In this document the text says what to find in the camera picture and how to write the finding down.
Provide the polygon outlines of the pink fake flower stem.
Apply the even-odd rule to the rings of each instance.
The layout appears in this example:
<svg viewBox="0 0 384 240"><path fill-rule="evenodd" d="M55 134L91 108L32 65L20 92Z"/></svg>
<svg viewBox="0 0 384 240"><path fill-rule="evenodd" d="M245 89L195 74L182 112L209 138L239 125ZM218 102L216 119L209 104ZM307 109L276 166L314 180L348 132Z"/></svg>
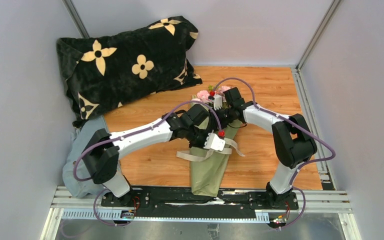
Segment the pink fake flower stem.
<svg viewBox="0 0 384 240"><path fill-rule="evenodd" d="M225 92L230 90L232 87L231 86L226 86L226 85L220 85L218 86L216 89L214 86L210 85L208 87L208 93L210 96L215 96L215 95L219 95L221 96L223 99L225 99Z"/></svg>
<svg viewBox="0 0 384 240"><path fill-rule="evenodd" d="M195 95L193 95L191 100L192 101L200 101L200 102L207 104L207 103L211 102L210 96L211 95L207 90L201 90L198 93L196 93Z"/></svg>

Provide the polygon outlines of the green and peach wrapping paper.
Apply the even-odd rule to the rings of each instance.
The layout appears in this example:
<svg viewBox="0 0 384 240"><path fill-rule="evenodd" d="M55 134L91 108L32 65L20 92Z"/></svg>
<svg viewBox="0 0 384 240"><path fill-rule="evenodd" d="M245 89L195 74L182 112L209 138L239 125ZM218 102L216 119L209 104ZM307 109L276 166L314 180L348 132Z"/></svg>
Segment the green and peach wrapping paper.
<svg viewBox="0 0 384 240"><path fill-rule="evenodd" d="M191 161L190 167L190 187L191 192L197 196L216 197L221 186L229 157L237 150L230 144L241 127L240 120L234 120L224 129L225 137L228 139L222 152L213 152L208 155L208 150L190 147L189 154L195 157L204 158L203 161Z"/></svg>

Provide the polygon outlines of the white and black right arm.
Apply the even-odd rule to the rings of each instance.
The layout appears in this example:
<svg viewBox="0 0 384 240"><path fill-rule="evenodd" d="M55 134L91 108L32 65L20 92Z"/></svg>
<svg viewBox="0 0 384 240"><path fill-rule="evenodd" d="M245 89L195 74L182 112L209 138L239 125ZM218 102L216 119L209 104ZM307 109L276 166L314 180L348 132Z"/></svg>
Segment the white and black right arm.
<svg viewBox="0 0 384 240"><path fill-rule="evenodd" d="M299 168L317 152L305 118L301 114L284 115L246 102L236 87L222 93L228 108L220 110L220 121L227 125L234 120L258 126L272 134L279 164L266 185L266 204L278 209L292 192Z"/></svg>

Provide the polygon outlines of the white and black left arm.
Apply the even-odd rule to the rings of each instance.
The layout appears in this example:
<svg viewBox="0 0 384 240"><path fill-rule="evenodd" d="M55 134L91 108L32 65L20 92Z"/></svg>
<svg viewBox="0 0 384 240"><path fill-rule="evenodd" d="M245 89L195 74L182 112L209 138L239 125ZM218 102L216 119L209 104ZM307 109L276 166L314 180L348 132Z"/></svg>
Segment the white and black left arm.
<svg viewBox="0 0 384 240"><path fill-rule="evenodd" d="M213 108L195 101L194 106L183 113L177 113L177 109L175 107L161 118L130 130L113 133L97 130L77 160L84 163L89 177L78 177L75 168L76 180L91 180L102 185L105 191L114 195L115 202L126 207L132 203L133 193L122 173L120 159L130 153L176 139L186 139L191 145L211 153L224 149L224 131Z"/></svg>

